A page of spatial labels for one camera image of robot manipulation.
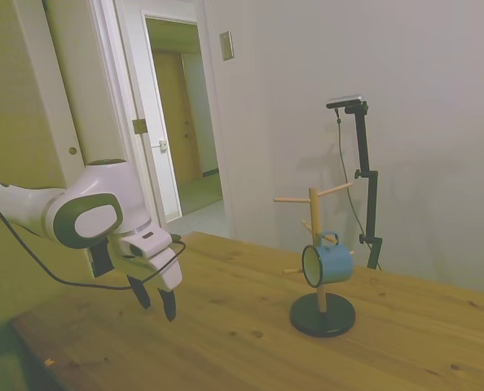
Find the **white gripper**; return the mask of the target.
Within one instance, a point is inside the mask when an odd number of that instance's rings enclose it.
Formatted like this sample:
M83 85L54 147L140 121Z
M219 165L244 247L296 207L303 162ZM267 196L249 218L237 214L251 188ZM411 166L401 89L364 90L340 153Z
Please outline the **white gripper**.
M151 300L141 280L149 279L159 288L165 317L169 322L177 314L173 290L183 280L171 244L170 234L158 226L147 226L142 231L118 238L118 270L128 275L130 288L145 310L151 306Z

